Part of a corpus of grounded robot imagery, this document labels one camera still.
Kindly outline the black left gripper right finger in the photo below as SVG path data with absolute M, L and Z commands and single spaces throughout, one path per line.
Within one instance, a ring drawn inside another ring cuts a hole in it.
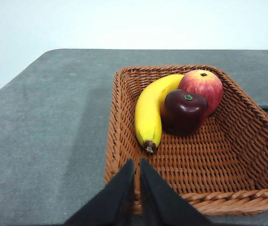
M 146 226 L 209 226 L 204 215 L 181 198 L 147 159 L 140 160 L 140 196 Z

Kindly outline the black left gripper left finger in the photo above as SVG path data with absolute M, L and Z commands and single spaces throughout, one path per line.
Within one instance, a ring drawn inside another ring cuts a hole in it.
M 134 160 L 129 159 L 110 182 L 67 221 L 66 226 L 126 226 L 134 202 Z

